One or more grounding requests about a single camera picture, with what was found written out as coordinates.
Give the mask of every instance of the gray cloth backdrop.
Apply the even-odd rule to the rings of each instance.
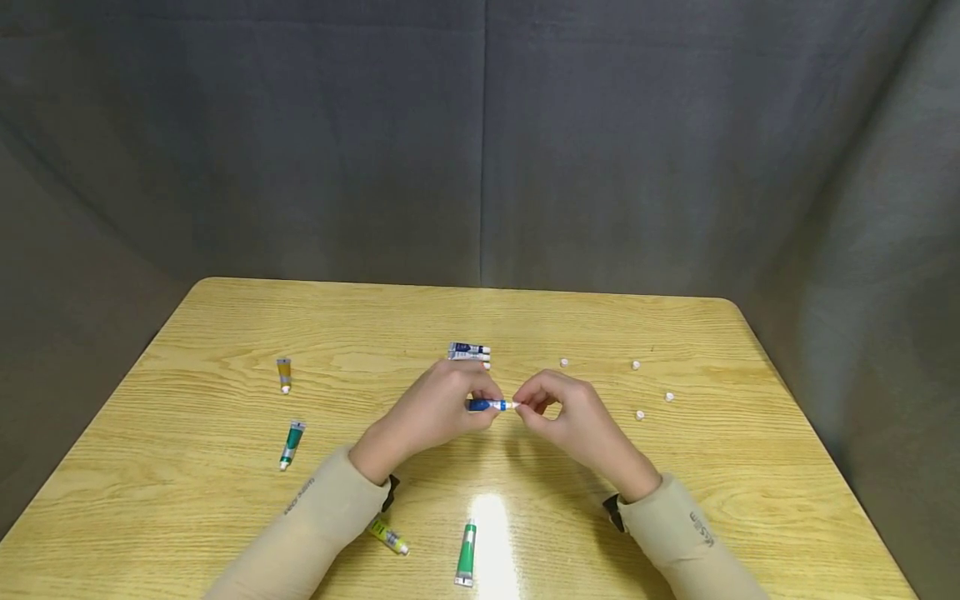
[[[0,533],[204,276],[721,296],[954,598],[958,184],[954,1],[0,0]]]

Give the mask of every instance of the hand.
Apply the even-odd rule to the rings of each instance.
[[[500,412],[493,408],[468,412],[465,400],[470,393],[475,398],[503,397],[482,363],[437,361],[390,412],[367,429],[350,450],[350,461],[365,477],[381,485],[414,454],[490,427]]]
[[[627,439],[586,381],[541,371],[520,386],[514,402],[527,428],[608,479],[625,503],[660,486],[653,463]],[[550,420],[543,411],[554,402],[561,403],[560,414]]]

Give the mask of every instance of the wood grain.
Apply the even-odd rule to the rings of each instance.
[[[491,346],[508,395],[566,357],[564,372],[593,382],[771,597],[914,598],[725,300],[225,278],[193,288],[0,543],[0,597],[199,597],[452,340]],[[293,360],[289,396],[281,356]],[[281,473],[290,419],[307,430]],[[363,536],[317,597],[671,597],[604,518],[607,484],[514,415],[397,475],[388,520],[410,556]],[[471,515],[478,583],[454,589]]]

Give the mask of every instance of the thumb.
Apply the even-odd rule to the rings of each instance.
[[[493,420],[500,415],[500,411],[495,408],[488,408],[478,413],[469,413],[467,415],[467,426],[470,431],[483,431],[491,426]]]
[[[526,404],[520,404],[515,408],[516,413],[523,419],[523,424],[527,429],[533,431],[540,437],[549,442],[553,442],[553,421],[543,415],[538,415],[534,409]]]

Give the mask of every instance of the wrist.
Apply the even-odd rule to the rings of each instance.
[[[618,462],[620,468],[610,477],[624,504],[642,500],[655,492],[663,481],[650,459],[636,448],[631,447],[631,450]]]
[[[382,486],[408,456],[400,440],[392,435],[390,427],[378,420],[360,436],[350,449],[348,458],[360,474]]]

